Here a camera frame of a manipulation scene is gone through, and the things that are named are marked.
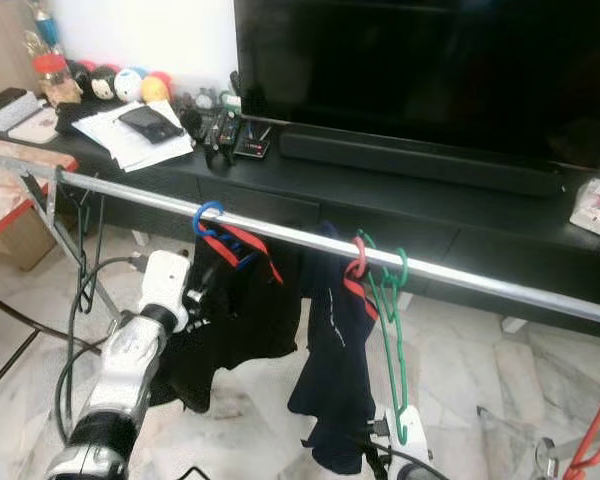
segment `robotic arm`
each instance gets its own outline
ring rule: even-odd
[[[67,446],[51,462],[48,480],[126,480],[131,451],[149,404],[149,385],[169,336],[187,324],[182,305],[190,261],[151,254],[142,282],[140,315],[106,342],[100,378]]]

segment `television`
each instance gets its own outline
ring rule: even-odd
[[[243,111],[600,164],[600,0],[235,0]]]

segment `marble floor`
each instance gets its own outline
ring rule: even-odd
[[[130,232],[108,228],[103,258],[182,246],[153,237],[148,247],[138,247]],[[87,250],[93,248],[90,239]],[[74,275],[58,248],[26,274],[0,258],[0,298],[39,322],[65,329]],[[119,307],[135,306],[140,274],[115,265],[101,279]],[[583,435],[600,403],[600,339],[535,324],[503,334],[499,320],[420,297],[402,314],[410,399],[420,410],[433,463],[450,479],[529,478],[534,440],[548,436],[561,443]],[[79,317],[77,334],[95,340],[108,324],[96,302],[90,316]],[[0,312],[0,366],[29,333]],[[183,411],[178,402],[151,409],[131,460],[131,480],[174,480],[191,465],[213,480],[338,478],[300,444],[313,419],[286,408],[307,358],[306,319],[297,343],[298,351],[282,359],[218,371],[211,409],[204,415]],[[64,355],[62,341],[40,335],[0,383],[0,480],[42,478],[59,451],[50,409]],[[367,355],[381,411],[390,390],[379,328],[367,343]],[[91,355],[77,362],[76,405],[92,387],[97,365]],[[515,422],[516,436],[481,421],[477,405]],[[365,466],[352,478],[373,475]],[[600,466],[588,478],[600,479]]]

